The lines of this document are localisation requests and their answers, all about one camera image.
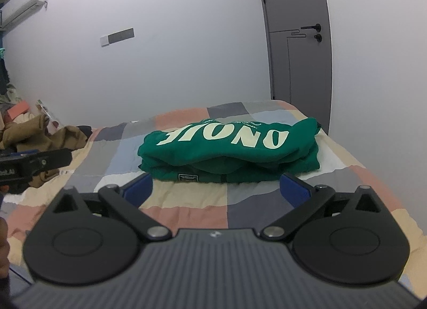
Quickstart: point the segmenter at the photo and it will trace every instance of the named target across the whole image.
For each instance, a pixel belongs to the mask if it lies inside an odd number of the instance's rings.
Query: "checkered quilt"
[[[39,189],[4,198],[1,216],[9,225],[9,259],[24,265],[22,243],[46,205],[65,184],[80,192],[96,192],[104,185],[123,185],[139,176],[138,147],[154,130],[174,130],[192,122],[213,118],[219,122],[260,121],[293,125],[305,118],[282,101],[229,103],[209,108],[175,110],[153,118],[97,129],[84,149],[73,152],[70,166]],[[401,282],[418,296],[427,295],[427,238],[387,186],[336,144],[323,131],[316,136],[320,169],[299,177],[311,185],[327,184],[340,192],[354,192],[371,185],[409,239],[411,257]],[[151,196],[140,209],[173,232],[179,228],[241,228],[260,230],[292,209],[280,194],[279,183],[153,182]]]

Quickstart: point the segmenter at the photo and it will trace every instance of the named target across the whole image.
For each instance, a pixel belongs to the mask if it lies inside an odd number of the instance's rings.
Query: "door frame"
[[[267,52],[268,52],[268,74],[270,76],[270,97],[272,100],[274,100],[275,96],[274,96],[274,79],[273,79],[273,69],[272,69],[273,65],[272,65],[272,55],[271,55],[270,29],[268,28],[268,16],[267,16],[267,9],[266,9],[266,4],[264,3],[264,0],[261,0],[261,4],[263,6],[264,25],[266,28]],[[327,12],[329,17],[329,27],[330,27],[329,7],[327,4],[327,0],[326,0],[326,5],[327,5]],[[332,34],[330,36],[330,40],[331,40],[331,47],[332,47]],[[331,56],[332,56],[332,84],[333,84],[334,83],[334,57],[332,55],[332,52],[331,52]]]
[[[270,44],[270,29],[268,28],[267,9],[264,0],[261,0],[264,14],[264,25],[266,28],[266,39],[267,39],[267,52],[268,52],[268,74],[270,76],[270,98],[274,100],[274,80],[273,80],[273,65],[271,55],[271,44]]]

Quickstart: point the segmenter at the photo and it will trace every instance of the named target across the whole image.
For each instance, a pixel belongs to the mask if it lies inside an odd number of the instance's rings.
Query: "gray door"
[[[327,2],[264,0],[264,3],[272,97],[289,102],[305,115],[315,117],[327,133],[332,94]],[[321,28],[301,29],[316,24]]]

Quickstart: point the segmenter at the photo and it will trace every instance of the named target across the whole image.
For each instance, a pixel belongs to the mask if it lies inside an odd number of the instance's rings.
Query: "door handle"
[[[316,30],[317,32],[320,32],[322,30],[322,26],[320,26],[320,24],[315,24],[314,26],[304,26],[304,27],[301,27],[302,30],[309,30],[311,28],[314,29],[314,30]]]

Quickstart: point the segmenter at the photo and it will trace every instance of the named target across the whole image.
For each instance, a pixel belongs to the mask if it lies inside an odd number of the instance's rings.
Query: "gray quilt square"
[[[15,274],[18,274],[26,282],[30,284],[34,284],[33,278],[31,278],[31,275],[28,273],[28,271],[25,268],[17,266],[16,264],[10,264],[9,269],[11,269]]]
[[[237,204],[255,195],[271,193],[279,188],[278,181],[261,181],[259,183],[227,184],[227,204]]]
[[[95,138],[95,141],[121,139],[126,125],[127,122],[123,122],[117,126],[103,128]]]
[[[208,108],[208,113],[209,117],[212,119],[249,114],[242,102],[233,102],[221,104],[219,106],[211,106]]]
[[[245,109],[249,114],[260,112],[272,112],[274,110],[283,109],[276,101],[261,101],[261,102],[243,102]]]
[[[216,120],[222,124],[227,124],[228,122],[232,121],[255,121],[255,119],[249,114],[229,116],[227,118],[217,118]]]
[[[16,296],[19,293],[24,292],[27,288],[29,288],[31,286],[30,284],[28,284],[23,279],[23,277],[20,273],[15,272],[15,269],[13,267],[14,267],[14,265],[11,264],[10,270],[9,270],[9,289],[10,289],[10,291],[9,291],[8,295],[10,295],[10,296]]]
[[[155,130],[154,118],[138,122],[129,122],[123,130],[122,139],[148,134]]]
[[[336,192],[354,192],[359,185],[363,184],[350,168],[336,169],[332,173],[323,173],[304,181],[311,186],[328,185]]]
[[[297,118],[289,110],[279,109],[267,112],[253,113],[252,117],[259,122],[272,124],[279,122],[281,124],[294,125],[298,122]]]
[[[3,219],[7,219],[12,211],[14,211],[18,207],[15,203],[3,202],[1,205],[0,216]]]
[[[89,154],[77,167],[74,174],[79,175],[105,175],[110,162],[116,154],[120,140],[100,140],[94,141]]]
[[[264,195],[255,195],[237,204],[228,205],[229,228],[254,228],[257,232],[279,217],[289,213],[293,207],[277,189]]]
[[[93,192],[103,175],[76,175],[73,174],[67,181],[67,186],[74,186],[80,193]]]

